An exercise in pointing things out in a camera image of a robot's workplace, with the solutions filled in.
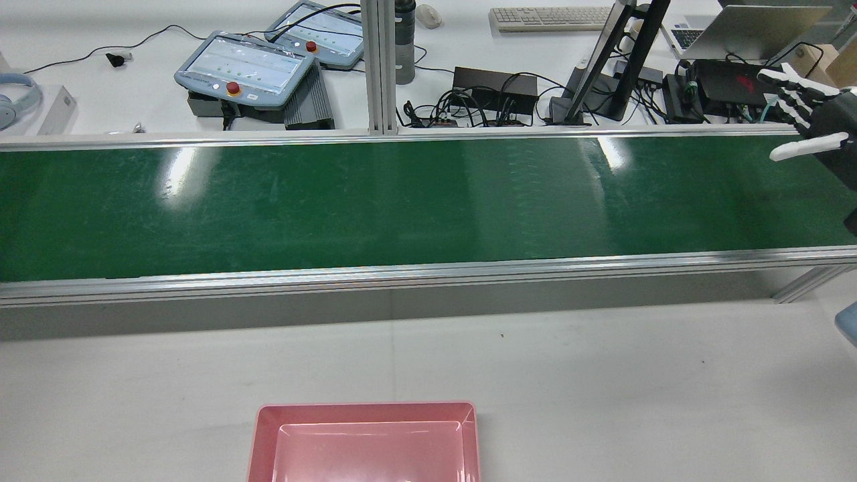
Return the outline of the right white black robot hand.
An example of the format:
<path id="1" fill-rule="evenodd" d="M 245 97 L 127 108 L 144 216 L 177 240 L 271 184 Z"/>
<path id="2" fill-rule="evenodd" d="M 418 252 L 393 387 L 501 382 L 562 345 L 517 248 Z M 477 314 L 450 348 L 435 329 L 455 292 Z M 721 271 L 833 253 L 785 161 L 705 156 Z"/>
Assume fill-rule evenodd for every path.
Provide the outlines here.
<path id="1" fill-rule="evenodd" d="M 762 68 L 759 82 L 777 88 L 781 118 L 802 136 L 771 150 L 774 162 L 814 155 L 848 189 L 856 189 L 855 87 L 834 88 L 792 70 Z"/>

